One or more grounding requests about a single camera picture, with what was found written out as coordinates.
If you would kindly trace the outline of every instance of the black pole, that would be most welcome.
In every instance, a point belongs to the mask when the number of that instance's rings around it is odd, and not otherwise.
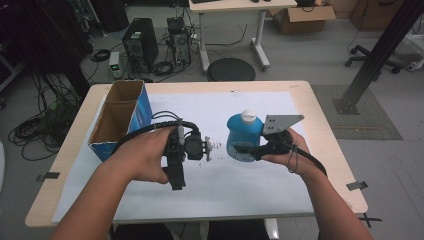
[[[405,0],[403,2],[343,97],[333,100],[339,114],[358,114],[356,104],[362,94],[378,76],[384,62],[389,59],[423,11],[423,0]]]

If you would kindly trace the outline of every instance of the round black seat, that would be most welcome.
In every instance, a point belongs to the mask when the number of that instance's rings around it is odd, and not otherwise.
[[[237,58],[221,58],[208,68],[209,81],[253,81],[255,77],[252,65]]]

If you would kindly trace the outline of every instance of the white bottle cap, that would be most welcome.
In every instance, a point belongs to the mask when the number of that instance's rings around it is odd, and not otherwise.
[[[247,125],[252,124],[252,123],[255,122],[255,120],[256,120],[256,112],[255,111],[253,111],[253,110],[244,110],[241,113],[241,121],[244,124],[247,124]]]

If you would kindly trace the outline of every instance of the hand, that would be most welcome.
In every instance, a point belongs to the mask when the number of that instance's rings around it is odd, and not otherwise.
[[[308,146],[306,145],[305,138],[303,138],[300,134],[298,134],[296,131],[294,131],[291,128],[287,129],[287,131],[289,131],[290,135],[292,136],[293,143],[296,144],[298,148],[309,153],[309,149],[308,149]],[[299,154],[297,154],[296,156],[296,153],[293,153],[292,156],[291,155],[292,155],[292,151],[284,155],[265,155],[262,157],[262,159],[268,162],[285,165],[289,170],[295,171],[295,173],[300,175],[301,177],[304,177],[312,172],[315,172],[315,170],[320,171],[313,162],[306,159],[305,157]]]
[[[113,164],[129,180],[166,184],[168,176],[162,170],[161,158],[173,129],[161,128],[136,136],[120,146],[105,164]]]

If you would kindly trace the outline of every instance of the person's right hand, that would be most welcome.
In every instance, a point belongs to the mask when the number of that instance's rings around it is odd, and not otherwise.
[[[289,131],[290,135],[293,138],[293,143],[297,145],[298,148],[302,149],[303,151],[309,153],[308,146],[306,145],[305,138],[303,138],[300,134],[298,134],[296,131],[294,131],[291,128],[288,128],[287,131]],[[294,171],[296,174],[300,175],[302,178],[311,174],[315,173],[316,170],[319,172],[317,166],[310,160],[306,159],[305,157],[301,156],[300,154],[293,153],[290,151],[287,154],[284,155],[264,155],[262,156],[262,160],[282,164],[286,166],[289,170]]]

